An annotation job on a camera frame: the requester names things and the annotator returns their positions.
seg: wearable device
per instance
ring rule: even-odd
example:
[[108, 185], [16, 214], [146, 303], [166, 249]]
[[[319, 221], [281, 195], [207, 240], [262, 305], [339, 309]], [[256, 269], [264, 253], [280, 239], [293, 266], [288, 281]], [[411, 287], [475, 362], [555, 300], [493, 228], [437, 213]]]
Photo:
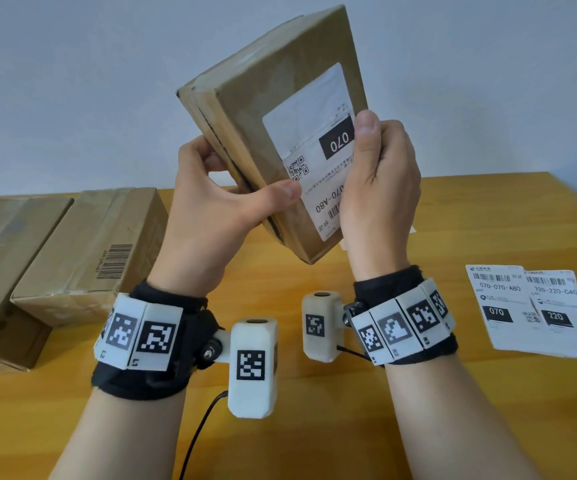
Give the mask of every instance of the wearable device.
[[195, 369], [229, 363], [228, 407], [264, 418], [277, 398], [277, 320], [245, 319], [231, 332], [201, 309], [147, 303], [120, 293], [93, 347], [93, 386], [132, 400], [162, 399], [188, 385]]
[[342, 327], [352, 326], [374, 365], [430, 360], [455, 352], [455, 320], [435, 282], [370, 307], [364, 301], [342, 306], [339, 293], [316, 292], [302, 301], [305, 354], [331, 362], [344, 345]]

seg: fingernail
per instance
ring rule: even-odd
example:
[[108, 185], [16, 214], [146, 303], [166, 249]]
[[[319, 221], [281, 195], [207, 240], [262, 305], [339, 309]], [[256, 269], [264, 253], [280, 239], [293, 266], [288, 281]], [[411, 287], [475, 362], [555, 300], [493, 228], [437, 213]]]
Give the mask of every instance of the fingernail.
[[378, 117], [373, 111], [365, 109], [364, 111], [358, 112], [358, 115], [355, 117], [355, 134], [361, 136], [371, 133], [377, 122]]
[[295, 180], [282, 182], [281, 187], [291, 200], [297, 200], [302, 194], [302, 185], [298, 184]]

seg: forearm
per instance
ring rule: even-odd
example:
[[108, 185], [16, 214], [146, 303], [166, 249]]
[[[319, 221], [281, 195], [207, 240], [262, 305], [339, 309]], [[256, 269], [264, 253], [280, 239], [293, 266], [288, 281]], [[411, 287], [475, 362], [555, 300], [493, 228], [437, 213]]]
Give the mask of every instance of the forearm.
[[129, 401], [94, 389], [50, 480], [170, 480], [185, 394]]
[[386, 369], [415, 480], [541, 478], [456, 355]]

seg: barcode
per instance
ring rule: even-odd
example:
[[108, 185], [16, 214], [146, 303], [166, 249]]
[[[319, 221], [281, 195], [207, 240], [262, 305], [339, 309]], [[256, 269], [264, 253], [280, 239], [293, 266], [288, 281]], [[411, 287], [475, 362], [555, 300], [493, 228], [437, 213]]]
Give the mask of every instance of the barcode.
[[329, 218], [332, 219], [340, 213], [340, 203], [336, 203], [331, 210], [329, 210]]
[[288, 176], [296, 182], [299, 182], [302, 177], [306, 177], [309, 173], [309, 165], [304, 160], [304, 156], [300, 156], [297, 160], [288, 166]]
[[522, 312], [524, 318], [526, 318], [529, 323], [540, 323], [540, 317], [534, 312]]
[[120, 279], [132, 249], [132, 244], [111, 244], [106, 256], [102, 258], [101, 265], [98, 266], [97, 279]]
[[511, 277], [508, 274], [488, 274], [488, 273], [473, 273], [473, 277], [477, 280], [484, 281], [506, 281], [511, 282]]
[[566, 284], [566, 281], [562, 278], [543, 278], [542, 276], [527, 276], [527, 280], [530, 283], [537, 283], [539, 285], [562, 285]]

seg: hand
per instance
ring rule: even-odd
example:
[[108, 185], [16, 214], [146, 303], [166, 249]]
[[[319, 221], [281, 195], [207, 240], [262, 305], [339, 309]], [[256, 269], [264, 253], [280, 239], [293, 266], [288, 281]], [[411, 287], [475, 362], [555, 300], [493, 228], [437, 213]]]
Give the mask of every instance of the hand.
[[302, 189], [293, 180], [243, 195], [220, 188], [208, 172], [226, 167], [203, 136], [180, 148], [178, 162], [164, 242], [148, 282], [164, 291], [203, 298], [219, 285], [246, 235], [295, 203]]
[[340, 221], [356, 281], [411, 266], [406, 242], [420, 200], [420, 169], [400, 121], [372, 111], [355, 118], [355, 156], [344, 184]]

